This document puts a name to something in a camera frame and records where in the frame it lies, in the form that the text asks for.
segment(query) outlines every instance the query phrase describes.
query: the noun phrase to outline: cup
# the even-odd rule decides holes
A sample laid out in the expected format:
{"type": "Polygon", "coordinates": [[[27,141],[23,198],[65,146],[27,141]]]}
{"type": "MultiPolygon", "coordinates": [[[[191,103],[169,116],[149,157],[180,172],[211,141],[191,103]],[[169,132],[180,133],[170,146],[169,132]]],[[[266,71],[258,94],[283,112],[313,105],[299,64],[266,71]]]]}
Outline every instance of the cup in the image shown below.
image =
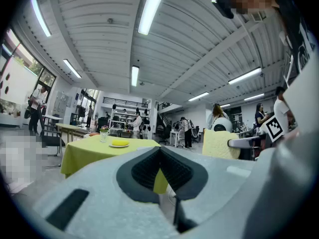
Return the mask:
{"type": "Polygon", "coordinates": [[[101,142],[106,142],[106,136],[108,135],[108,133],[107,132],[101,132],[100,135],[101,135],[101,142]]]}

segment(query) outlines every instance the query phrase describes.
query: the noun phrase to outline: plate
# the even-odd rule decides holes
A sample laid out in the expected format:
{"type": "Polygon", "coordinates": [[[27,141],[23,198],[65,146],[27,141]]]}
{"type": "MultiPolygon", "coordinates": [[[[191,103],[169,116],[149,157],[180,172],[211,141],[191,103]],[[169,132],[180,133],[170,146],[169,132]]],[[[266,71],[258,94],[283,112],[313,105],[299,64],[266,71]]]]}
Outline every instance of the plate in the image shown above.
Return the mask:
{"type": "Polygon", "coordinates": [[[112,147],[112,148],[124,148],[124,147],[127,147],[127,146],[129,146],[129,144],[128,145],[123,145],[123,146],[118,146],[118,145],[109,145],[110,147],[112,147]]]}

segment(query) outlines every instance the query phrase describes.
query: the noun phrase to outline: dark hair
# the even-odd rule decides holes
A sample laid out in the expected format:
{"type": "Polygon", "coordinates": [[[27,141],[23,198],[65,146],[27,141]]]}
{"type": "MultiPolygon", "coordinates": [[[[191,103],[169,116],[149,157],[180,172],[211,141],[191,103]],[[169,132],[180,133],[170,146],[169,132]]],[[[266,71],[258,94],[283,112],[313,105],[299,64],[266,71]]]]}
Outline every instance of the dark hair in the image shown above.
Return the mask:
{"type": "Polygon", "coordinates": [[[277,87],[276,88],[276,96],[278,96],[281,92],[285,92],[285,89],[283,87],[277,87]]]}
{"type": "Polygon", "coordinates": [[[224,117],[223,110],[221,109],[221,107],[219,106],[219,104],[215,104],[215,105],[214,105],[213,115],[214,115],[215,117],[219,117],[219,116],[224,117]]]}
{"type": "Polygon", "coordinates": [[[258,103],[257,106],[256,106],[256,114],[259,112],[259,108],[260,106],[262,106],[263,104],[262,103],[258,103]]]}

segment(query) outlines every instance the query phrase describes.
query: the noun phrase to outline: staircase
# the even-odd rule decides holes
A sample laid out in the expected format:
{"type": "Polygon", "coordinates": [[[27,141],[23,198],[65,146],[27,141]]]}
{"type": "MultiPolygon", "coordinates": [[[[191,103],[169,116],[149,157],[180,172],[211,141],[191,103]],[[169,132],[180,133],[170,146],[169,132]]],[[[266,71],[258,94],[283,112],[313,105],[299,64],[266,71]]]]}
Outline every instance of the staircase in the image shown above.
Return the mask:
{"type": "Polygon", "coordinates": [[[158,119],[157,119],[157,126],[161,125],[164,129],[166,128],[167,125],[170,125],[168,119],[165,117],[164,114],[158,114],[158,119]]]}

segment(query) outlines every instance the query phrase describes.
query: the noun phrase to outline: cable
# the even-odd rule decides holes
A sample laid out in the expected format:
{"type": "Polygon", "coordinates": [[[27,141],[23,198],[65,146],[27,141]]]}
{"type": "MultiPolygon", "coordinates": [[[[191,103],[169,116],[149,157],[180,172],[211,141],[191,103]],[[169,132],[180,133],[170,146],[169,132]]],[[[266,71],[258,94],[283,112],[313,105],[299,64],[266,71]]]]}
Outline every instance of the cable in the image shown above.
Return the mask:
{"type": "Polygon", "coordinates": [[[170,196],[171,191],[172,191],[172,188],[170,188],[170,191],[169,191],[169,194],[168,194],[167,198],[168,198],[168,200],[171,202],[171,204],[175,206],[175,204],[169,199],[169,196],[170,196]]]}

